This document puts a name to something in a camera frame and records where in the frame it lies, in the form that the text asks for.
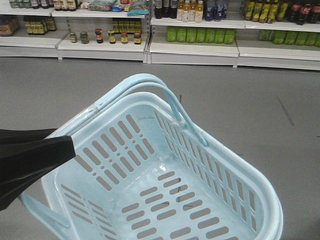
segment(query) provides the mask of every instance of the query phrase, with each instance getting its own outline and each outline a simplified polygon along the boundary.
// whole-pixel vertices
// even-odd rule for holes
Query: dark bottle
[[[171,14],[170,18],[176,19],[177,18],[177,7],[178,7],[178,0],[171,0],[170,1],[170,8],[171,8]]]
[[[311,24],[316,24],[320,17],[320,0],[314,1],[310,13],[307,17],[307,21]]]
[[[296,24],[303,25],[309,15],[311,10],[311,0],[305,0],[298,15],[298,19],[296,20]]]
[[[295,22],[298,19],[300,9],[302,7],[301,0],[295,0],[290,8],[288,21]]]
[[[156,19],[162,19],[162,0],[155,0],[154,16]]]
[[[170,0],[163,0],[162,13],[164,18],[170,17],[171,15]]]

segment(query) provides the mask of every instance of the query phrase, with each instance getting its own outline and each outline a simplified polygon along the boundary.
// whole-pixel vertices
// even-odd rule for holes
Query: plastic bottle
[[[182,12],[184,11],[183,8],[184,8],[184,0],[179,0],[177,12],[176,12],[177,20],[182,20]]]
[[[281,22],[284,19],[288,6],[289,6],[288,0],[281,1],[279,6],[279,12],[276,16],[277,21]]]
[[[253,22],[258,22],[259,21],[259,17],[260,17],[260,13],[262,10],[262,7],[264,5],[264,1],[263,0],[257,0],[254,8],[253,8],[253,13],[252,13],[252,21]]]
[[[320,17],[320,0],[314,1],[310,13],[307,17],[307,21],[311,24],[316,24]]]
[[[170,17],[171,15],[170,0],[163,0],[162,14],[164,18]]]
[[[156,19],[162,19],[162,0],[155,0],[154,16]]]
[[[259,17],[259,23],[264,24],[267,21],[267,17],[270,11],[271,3],[270,0],[266,0],[262,6],[261,14]]]
[[[183,11],[182,11],[182,21],[185,23],[189,22],[190,9],[191,9],[190,1],[185,0],[184,5],[183,5]]]
[[[171,0],[170,1],[170,8],[171,8],[170,18],[172,19],[177,18],[177,7],[178,7],[178,0]]]
[[[203,14],[204,14],[204,5],[203,5],[203,1],[199,0],[198,4],[195,7],[195,18],[194,21],[196,23],[201,23],[202,22],[202,18],[203,18]]]
[[[307,16],[311,10],[311,0],[305,0],[302,7],[300,8],[298,19],[296,20],[296,24],[303,25],[307,19]]]
[[[207,0],[204,19],[212,21],[214,19],[215,2],[214,0]]]
[[[251,18],[252,18],[252,13],[254,11],[254,8],[255,8],[255,0],[250,0],[248,3],[247,3],[247,6],[245,8],[245,13],[244,13],[244,19],[247,20],[247,21],[250,21]]]
[[[196,19],[196,0],[191,0],[191,4],[190,4],[190,18],[189,21],[190,22],[194,22]]]
[[[295,22],[297,20],[301,6],[301,0],[294,0],[288,15],[289,22]]]

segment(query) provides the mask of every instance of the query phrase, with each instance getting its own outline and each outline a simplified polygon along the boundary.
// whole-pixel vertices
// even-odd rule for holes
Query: yellow bottle
[[[185,0],[183,5],[183,11],[182,11],[182,21],[183,22],[189,22],[190,20],[190,0]]]
[[[201,23],[203,14],[204,14],[204,2],[202,0],[199,0],[198,4],[195,7],[194,21],[196,23]]]
[[[176,12],[176,19],[177,20],[182,20],[183,8],[184,8],[184,0],[179,0],[177,12]]]
[[[190,4],[190,22],[194,22],[196,18],[196,0],[191,0]]]

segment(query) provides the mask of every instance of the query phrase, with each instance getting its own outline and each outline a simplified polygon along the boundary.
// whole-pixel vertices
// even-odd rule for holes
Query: bottle
[[[301,0],[294,0],[288,15],[289,22],[295,22],[297,20],[301,6]]]
[[[274,31],[274,38],[273,38],[273,43],[274,44],[283,44],[285,41],[287,35],[287,31],[284,30],[275,30]]]
[[[62,10],[61,5],[60,5],[60,0],[53,0],[53,6],[56,11]]]
[[[253,22],[259,21],[259,17],[260,17],[260,13],[261,13],[263,5],[264,5],[264,0],[257,0],[256,1],[254,8],[253,8],[252,19],[251,19]]]
[[[320,0],[314,1],[310,13],[307,17],[307,21],[311,24],[316,24],[320,17]]]
[[[190,18],[190,1],[189,0],[185,0],[184,5],[183,5],[183,11],[182,11],[182,21],[183,22],[189,22],[189,18]]]
[[[96,28],[94,30],[94,32],[95,32],[96,42],[98,44],[102,44],[104,42],[104,39],[103,39],[103,34],[102,34],[101,28]]]
[[[304,0],[303,5],[300,8],[296,24],[303,25],[307,19],[307,16],[311,10],[311,0]]]
[[[162,0],[155,0],[154,16],[156,19],[162,19]]]
[[[191,0],[190,4],[190,22],[194,22],[196,19],[196,0]]]
[[[293,45],[296,42],[297,36],[298,36],[297,31],[287,31],[284,39],[284,44]]]
[[[215,41],[216,29],[212,27],[208,27],[205,31],[205,39],[206,43],[213,43]]]
[[[248,3],[247,3],[247,6],[245,8],[245,13],[244,13],[244,19],[247,20],[247,21],[250,21],[251,20],[251,17],[252,17],[252,13],[254,11],[254,8],[255,8],[255,0],[250,0]]]
[[[184,11],[183,8],[184,8],[184,0],[179,0],[177,12],[176,12],[177,20],[182,20],[182,12]]]
[[[71,12],[74,12],[77,9],[78,1],[77,0],[68,0],[68,9]]]
[[[122,44],[127,44],[129,42],[128,40],[128,35],[127,33],[124,31],[121,33],[121,43]]]
[[[216,0],[215,2],[215,10],[213,12],[213,20],[215,22],[220,22],[222,19],[224,9],[224,0]]]
[[[289,6],[288,0],[281,1],[280,6],[279,6],[279,12],[276,17],[276,20],[278,22],[281,22],[284,19],[286,11],[288,9],[288,6]]]
[[[271,3],[271,6],[270,6],[268,18],[266,19],[266,22],[268,24],[272,24],[275,21],[278,8],[279,8],[278,0],[273,0],[273,2]]]
[[[166,30],[166,41],[167,42],[175,42],[177,40],[177,27],[176,26],[168,26]]]
[[[201,23],[202,22],[202,18],[204,15],[204,5],[203,5],[203,1],[199,0],[198,4],[195,7],[195,17],[194,17],[194,21],[196,23]]]
[[[206,21],[212,21],[214,19],[214,10],[215,10],[215,2],[214,0],[207,0],[206,1],[206,10],[204,19]]]
[[[162,14],[164,18],[170,17],[171,15],[170,0],[163,0]]]
[[[172,19],[177,18],[177,7],[178,7],[178,0],[170,0],[170,8],[171,8],[170,18]]]
[[[307,31],[299,31],[297,36],[296,36],[294,44],[298,45],[298,46],[305,45],[307,37],[308,37],[308,32]]]
[[[270,0],[266,0],[265,3],[262,6],[261,14],[259,17],[259,23],[264,24],[267,21],[267,17],[270,11]]]
[[[197,37],[197,29],[195,27],[188,27],[186,29],[186,38],[185,41],[187,43],[195,43]]]

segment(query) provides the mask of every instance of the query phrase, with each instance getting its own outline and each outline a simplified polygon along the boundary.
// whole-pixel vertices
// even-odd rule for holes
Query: glass jar
[[[86,31],[82,31],[80,33],[80,39],[81,39],[81,43],[82,44],[88,44],[89,43],[89,36],[88,33]]]

